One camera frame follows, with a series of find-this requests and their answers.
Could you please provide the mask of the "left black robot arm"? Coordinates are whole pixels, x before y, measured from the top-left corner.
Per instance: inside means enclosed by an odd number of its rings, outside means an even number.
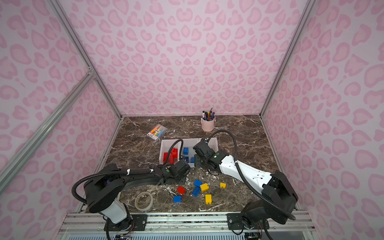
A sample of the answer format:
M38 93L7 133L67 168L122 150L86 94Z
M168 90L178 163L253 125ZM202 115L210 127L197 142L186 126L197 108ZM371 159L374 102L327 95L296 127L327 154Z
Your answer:
M99 213L110 224L123 230L132 224L126 204L118 200L120 192L140 186L184 184L191 167L184 160L175 165L154 165L149 169L124 169L108 165L84 183L85 202L90 213Z

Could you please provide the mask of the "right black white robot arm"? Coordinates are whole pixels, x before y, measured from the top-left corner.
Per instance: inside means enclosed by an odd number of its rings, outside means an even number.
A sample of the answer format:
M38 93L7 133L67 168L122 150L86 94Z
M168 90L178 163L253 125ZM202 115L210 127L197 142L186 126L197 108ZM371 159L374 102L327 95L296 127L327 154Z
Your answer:
M287 220L296 220L293 211L298 195L284 173L261 171L239 161L237 145L234 145L233 155L214 151L207 139L202 139L193 149L196 152L195 167L237 179L257 196L240 213L242 227L252 229L267 219L281 225L286 224Z

